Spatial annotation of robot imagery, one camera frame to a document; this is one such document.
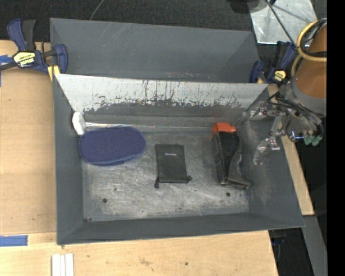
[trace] green connector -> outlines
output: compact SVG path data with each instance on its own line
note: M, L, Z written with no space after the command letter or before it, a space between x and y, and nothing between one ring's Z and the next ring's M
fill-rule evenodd
M304 138L304 144L309 145L316 137L314 135L310 135L306 138Z
M318 143L322 140L322 136L321 135L318 135L313 141L312 141L312 145L313 146L317 146Z

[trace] orange object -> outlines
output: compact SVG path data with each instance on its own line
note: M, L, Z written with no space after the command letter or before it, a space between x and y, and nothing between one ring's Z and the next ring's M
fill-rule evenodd
M213 126L213 134L217 132L235 133L236 127L230 125L228 122L218 122Z

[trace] floor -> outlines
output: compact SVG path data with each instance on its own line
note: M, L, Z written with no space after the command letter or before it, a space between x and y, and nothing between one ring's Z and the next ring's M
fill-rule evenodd
M311 0L317 18L327 17L327 0ZM49 18L88 20L100 0L0 0L0 39L13 19L37 20L36 41L49 41ZM105 0L95 20L192 26L197 28L252 30L243 0ZM274 45L257 46L260 59L268 62ZM297 143L310 194L327 244L326 137L317 147ZM278 270L283 275L313 275L300 229L271 232Z

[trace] metal sheet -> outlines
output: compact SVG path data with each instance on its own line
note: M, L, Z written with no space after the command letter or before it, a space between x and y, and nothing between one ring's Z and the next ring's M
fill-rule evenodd
M180 82L56 75L74 111L97 111L112 105L160 105L245 109L266 84Z
M248 7L258 43L289 41L265 0L250 1ZM277 0L273 9L294 41L305 26L317 20L311 0Z
M151 219L245 213L245 190L222 187L217 178L206 129L142 129L145 154L120 166L97 167L82 162L85 218L92 221ZM187 184L161 183L157 177L155 144L184 145Z

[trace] white cable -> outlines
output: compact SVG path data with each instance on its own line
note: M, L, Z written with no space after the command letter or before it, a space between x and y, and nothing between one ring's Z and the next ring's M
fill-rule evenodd
M91 17L90 17L90 21L92 20L92 18L94 17L94 15L96 14L97 10L101 7L101 5L103 4L105 0L101 0L101 2L97 5L96 9L93 11Z

